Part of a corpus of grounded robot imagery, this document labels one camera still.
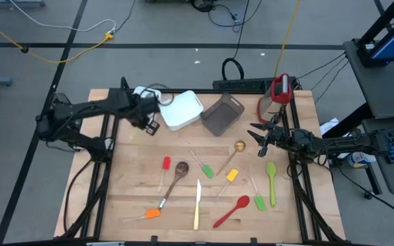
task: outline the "red spoon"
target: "red spoon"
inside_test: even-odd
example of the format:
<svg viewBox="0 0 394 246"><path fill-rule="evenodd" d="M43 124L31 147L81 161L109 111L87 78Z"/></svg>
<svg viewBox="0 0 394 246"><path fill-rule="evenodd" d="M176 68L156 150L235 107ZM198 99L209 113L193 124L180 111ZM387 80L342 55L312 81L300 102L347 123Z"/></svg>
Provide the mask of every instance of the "red spoon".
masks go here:
<svg viewBox="0 0 394 246"><path fill-rule="evenodd" d="M224 215L221 219L219 219L215 224L213 224L214 228L219 227L223 222L229 218L230 215L233 214L238 208L245 208L249 205L250 198L247 195L243 195L242 197L238 198L237 205L226 215Z"/></svg>

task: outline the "gray floor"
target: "gray floor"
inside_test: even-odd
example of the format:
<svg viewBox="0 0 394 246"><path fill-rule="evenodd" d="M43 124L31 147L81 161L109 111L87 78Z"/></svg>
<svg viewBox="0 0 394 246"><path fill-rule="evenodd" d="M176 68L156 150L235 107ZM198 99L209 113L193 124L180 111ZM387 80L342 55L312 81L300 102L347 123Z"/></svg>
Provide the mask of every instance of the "gray floor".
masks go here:
<svg viewBox="0 0 394 246"><path fill-rule="evenodd" d="M230 28L210 23L207 14L195 11L181 1L148 4L137 0L132 17L116 34L117 44L159 43L236 43L238 34ZM245 1L224 0L232 11L242 15ZM382 0L386 8L391 0ZM45 8L26 8L44 23L72 25L81 0L47 1ZM251 0L250 9L257 6ZM256 16L245 26L243 43L281 44L295 0L264 1ZM131 0L89 0L81 27L104 18L121 22L127 16ZM218 10L214 19L230 23L230 17ZM308 0L303 1L288 41L289 44L335 44L359 38L379 17L373 0ZM27 20L16 10L0 8L0 28L19 42L61 42L68 39L68 30L45 29ZM88 33L78 33L76 43L93 43L103 38L108 24ZM70 56L81 49L71 49ZM63 49L34 49L35 52L59 59ZM117 87L125 76L131 87L163 83L170 87L211 88L221 79L221 63L233 55L233 49L97 49L65 66L59 92L73 103L86 100L92 88ZM342 51L287 50L279 71L301 75ZM275 49L240 50L237 60L246 77L272 77L279 51ZM46 64L24 55L18 49L0 48L0 76L14 80L11 87L0 87L0 221L25 158L34 131L34 116L40 113L57 65ZM304 89L321 79L321 70L302 79ZM237 78L234 67L228 66L229 78ZM314 90L317 98L335 74ZM364 103L363 95L349 66L345 67L325 96L317 104L319 120L343 119ZM48 239L53 236L68 177L72 155L50 150L40 143L31 164L21 198L10 224L6 243ZM345 169L357 182L368 187L363 171ZM334 170L335 190L345 233L356 243L394 245L394 211L376 201L364 200L362 194ZM382 197L394 204L379 175Z"/></svg>

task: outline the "knife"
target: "knife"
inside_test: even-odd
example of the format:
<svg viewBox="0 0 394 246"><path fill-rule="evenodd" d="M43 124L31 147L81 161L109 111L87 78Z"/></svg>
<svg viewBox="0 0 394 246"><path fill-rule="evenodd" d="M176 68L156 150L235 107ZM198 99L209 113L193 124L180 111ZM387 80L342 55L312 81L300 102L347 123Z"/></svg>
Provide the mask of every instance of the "knife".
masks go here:
<svg viewBox="0 0 394 246"><path fill-rule="evenodd" d="M202 185L200 180L197 180L197 195L196 195L196 212L194 213L194 229L198 230L198 204L202 196Z"/></svg>

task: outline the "gray mesh tray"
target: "gray mesh tray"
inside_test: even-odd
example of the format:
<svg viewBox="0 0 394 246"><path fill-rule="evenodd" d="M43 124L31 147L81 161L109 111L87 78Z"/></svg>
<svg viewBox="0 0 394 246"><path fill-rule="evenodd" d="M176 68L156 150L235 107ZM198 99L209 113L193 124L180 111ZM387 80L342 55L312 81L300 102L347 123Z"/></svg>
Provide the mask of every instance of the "gray mesh tray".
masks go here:
<svg viewBox="0 0 394 246"><path fill-rule="evenodd" d="M200 114L202 123L212 134L219 137L235 123L244 111L244 106L229 93L222 97L208 110Z"/></svg>

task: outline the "wooden table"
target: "wooden table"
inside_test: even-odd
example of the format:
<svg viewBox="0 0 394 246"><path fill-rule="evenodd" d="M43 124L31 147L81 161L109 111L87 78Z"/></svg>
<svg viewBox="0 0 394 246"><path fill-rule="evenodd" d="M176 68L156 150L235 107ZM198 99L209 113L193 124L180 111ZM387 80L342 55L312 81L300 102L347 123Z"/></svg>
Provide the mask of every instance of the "wooden table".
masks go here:
<svg viewBox="0 0 394 246"><path fill-rule="evenodd" d="M104 99L107 93L108 90L92 90L89 99ZM208 109L220 98L220 95L199 94L198 97L204 108ZM152 235L157 235L159 241L247 243L250 242L251 237L256 237L260 243L301 242L293 185L286 173L289 163L287 153L269 146L265 157L257 156L258 145L246 130L259 133L259 130L249 125L251 122L258 122L256 107L259 95L236 94L234 97L246 109L240 119L221 137L214 137L200 120L179 131L172 132L158 115L157 121L161 127L153 137L138 128L133 128L126 120L120 121L101 240L149 241ZM300 126L312 131L316 136L321 136L311 92L296 91L295 101ZM287 109L291 121L291 112L289 107ZM81 132L91 137L98 136L102 120L103 116L85 119ZM189 149L192 149L203 163L218 170L233 153L233 146L237 140L245 141L245 151L237 153L224 171L212 179L204 175L189 153ZM172 164L171 169L165 174L162 192L158 193L157 186L165 156L171 157ZM87 152L75 154L68 183L88 159ZM174 167L179 161L186 161L189 164L189 173L177 182L162 209L161 216L154 219L131 220L130 218L144 215L146 209L156 208L159 205L172 182ZM268 161L274 162L277 168L275 208L270 207L270 182L265 172L265 165ZM237 168L239 174L222 197L216 201L216 195L226 184L225 175L232 168ZM259 211L254 203L254 189L247 175L249 168L256 180L259 192L265 199L266 211ZM309 165L309 171L318 211L336 234L344 238L330 172L314 164ZM91 175L92 165L75 181L70 194L68 225L77 218L86 204ZM202 183L202 201L200 203L200 229L195 231L193 220L197 179L200 179ZM249 205L235 212L218 229L213 229L213 224L234 207L241 195L250 196ZM62 204L55 229L56 236L63 233L63 207ZM305 207L304 210L306 211L308 237L313 238L311 218ZM92 234L96 209L93 210L91 216L90 231Z"/></svg>

